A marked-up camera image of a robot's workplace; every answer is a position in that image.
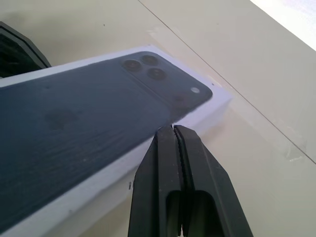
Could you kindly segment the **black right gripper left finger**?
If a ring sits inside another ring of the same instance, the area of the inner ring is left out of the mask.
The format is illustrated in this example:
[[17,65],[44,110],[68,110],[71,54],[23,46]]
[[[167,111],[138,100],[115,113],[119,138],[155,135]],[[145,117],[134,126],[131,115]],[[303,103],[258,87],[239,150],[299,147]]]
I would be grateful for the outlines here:
[[134,178],[128,237],[178,237],[182,172],[172,126],[160,128]]

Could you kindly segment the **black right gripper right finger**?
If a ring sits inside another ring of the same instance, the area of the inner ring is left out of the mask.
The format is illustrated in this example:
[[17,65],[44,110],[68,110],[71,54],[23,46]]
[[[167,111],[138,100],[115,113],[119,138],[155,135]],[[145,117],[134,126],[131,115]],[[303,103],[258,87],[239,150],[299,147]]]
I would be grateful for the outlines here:
[[226,170],[195,131],[174,131],[185,182],[184,237],[253,237]]

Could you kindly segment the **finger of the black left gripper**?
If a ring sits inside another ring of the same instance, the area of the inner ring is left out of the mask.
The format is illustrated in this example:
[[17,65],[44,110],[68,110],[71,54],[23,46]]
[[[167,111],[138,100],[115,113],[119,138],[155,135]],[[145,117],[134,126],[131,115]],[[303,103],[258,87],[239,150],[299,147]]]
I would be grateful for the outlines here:
[[0,78],[51,67],[35,44],[0,21]]

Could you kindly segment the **white smartphone box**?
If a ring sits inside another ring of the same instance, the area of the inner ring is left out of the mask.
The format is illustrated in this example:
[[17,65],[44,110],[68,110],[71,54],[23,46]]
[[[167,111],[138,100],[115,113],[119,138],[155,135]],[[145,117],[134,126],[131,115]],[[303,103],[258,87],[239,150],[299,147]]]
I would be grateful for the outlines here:
[[153,45],[0,79],[0,237],[43,237],[231,94]]

